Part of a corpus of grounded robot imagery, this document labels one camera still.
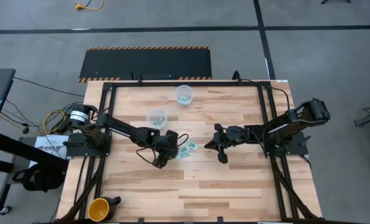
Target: orange mug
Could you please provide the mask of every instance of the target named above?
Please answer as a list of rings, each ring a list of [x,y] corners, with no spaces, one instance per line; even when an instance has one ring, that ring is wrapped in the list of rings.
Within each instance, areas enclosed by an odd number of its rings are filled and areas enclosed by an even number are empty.
[[[94,222],[106,222],[114,217],[121,197],[100,197],[91,202],[88,208],[88,216]]]

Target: gray floor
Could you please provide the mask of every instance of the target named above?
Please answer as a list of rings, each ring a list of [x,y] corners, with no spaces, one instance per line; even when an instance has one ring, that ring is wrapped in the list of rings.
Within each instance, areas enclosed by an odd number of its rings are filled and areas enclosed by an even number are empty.
[[[78,1],[0,0],[0,29],[256,25],[252,1],[245,0],[105,0],[100,11],[79,12],[74,10]],[[261,8],[267,26],[370,25],[370,0],[330,0],[323,6],[319,0],[263,0]],[[308,147],[324,216],[370,223],[370,126],[353,125],[361,108],[370,106],[370,30],[270,31],[267,37],[276,77],[289,80],[295,103],[316,97],[331,113],[329,123],[306,130],[312,135]],[[87,47],[146,45],[208,45],[215,79],[230,78],[235,69],[244,78],[267,78],[258,31],[0,35],[0,68],[84,93],[86,86],[77,81]],[[52,109],[81,101],[19,80],[8,98],[35,123]],[[5,109],[14,111],[10,105]],[[4,121],[0,133],[22,136]],[[0,186],[3,178],[0,174]],[[13,186],[7,204],[14,209],[0,216],[0,223],[48,221],[60,192]]]

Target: black line on floor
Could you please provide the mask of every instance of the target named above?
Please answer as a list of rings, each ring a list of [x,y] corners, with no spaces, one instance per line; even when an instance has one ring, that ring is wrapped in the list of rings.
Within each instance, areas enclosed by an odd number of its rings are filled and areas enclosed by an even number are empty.
[[[266,26],[265,30],[368,30],[370,25],[357,26]]]
[[[267,66],[267,72],[268,72],[268,77],[271,80],[276,79],[276,75],[274,73],[273,69],[273,62],[272,62],[272,57],[271,57],[271,52],[269,50],[269,44],[267,43],[267,37],[266,37],[266,32],[265,32],[265,27],[264,27],[264,21],[262,19],[262,12],[261,12],[261,7],[259,6],[259,1],[254,0],[254,6],[255,6],[255,12],[258,20],[258,26],[259,26],[259,34],[261,35],[261,41],[262,41],[262,48],[264,49],[264,56],[265,56],[265,63]]]
[[[186,31],[247,31],[259,30],[258,26],[206,26],[206,27],[145,27],[102,29],[35,29],[0,30],[0,34],[95,34],[122,32],[186,32]]]

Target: wooden table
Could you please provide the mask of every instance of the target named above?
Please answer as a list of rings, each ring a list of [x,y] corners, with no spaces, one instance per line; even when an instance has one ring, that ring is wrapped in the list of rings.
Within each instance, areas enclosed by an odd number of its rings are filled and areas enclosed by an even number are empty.
[[[103,82],[89,82],[84,104],[98,107],[102,86]],[[285,90],[294,107],[287,82],[272,81],[272,86]],[[137,222],[139,217],[144,217],[146,222],[200,222],[216,221],[218,216],[223,216],[225,221],[280,220],[271,164],[260,146],[243,144],[227,149],[227,164],[218,162],[216,151],[203,148],[213,137],[215,123],[224,127],[263,124],[257,88],[196,86],[193,89],[195,97],[187,108],[175,101],[175,87],[118,88],[113,111],[116,119],[137,127],[147,126],[147,112],[161,108],[169,115],[162,134],[168,129],[179,135],[188,133],[189,139],[200,148],[186,159],[170,160],[166,167],[157,169],[136,155],[138,146],[114,134],[101,193],[123,199],[113,220]],[[273,94],[280,115],[287,109],[286,99],[282,92],[273,90]],[[269,102],[266,93],[264,96],[265,102]],[[149,150],[142,155],[152,159]],[[70,160],[57,217],[62,217],[73,205],[82,160],[81,157]],[[321,216],[309,165],[299,156],[288,156],[287,160],[294,190],[314,214]],[[283,193],[290,217],[288,195],[285,190]]]

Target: plastic cup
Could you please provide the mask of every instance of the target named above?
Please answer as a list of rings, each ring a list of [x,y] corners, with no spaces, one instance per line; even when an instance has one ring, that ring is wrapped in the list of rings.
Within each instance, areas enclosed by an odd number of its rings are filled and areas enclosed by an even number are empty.
[[[167,124],[167,113],[164,110],[151,110],[146,116],[149,127],[161,130]]]
[[[175,98],[177,99],[178,103],[183,106],[190,105],[194,95],[195,92],[188,85],[178,86],[175,90]]]

